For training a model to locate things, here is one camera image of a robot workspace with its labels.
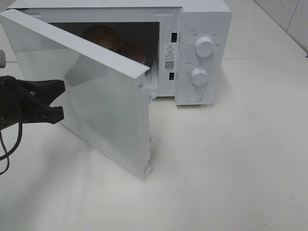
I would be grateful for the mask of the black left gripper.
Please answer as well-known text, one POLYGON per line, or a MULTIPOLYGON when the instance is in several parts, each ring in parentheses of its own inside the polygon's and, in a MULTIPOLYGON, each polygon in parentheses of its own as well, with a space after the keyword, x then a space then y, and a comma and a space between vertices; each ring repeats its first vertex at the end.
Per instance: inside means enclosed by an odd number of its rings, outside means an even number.
POLYGON ((6 129, 19 122, 60 122, 64 119, 63 107, 50 107, 50 104, 64 92, 65 84, 62 80, 27 81, 9 75, 1 76, 0 129, 6 129))

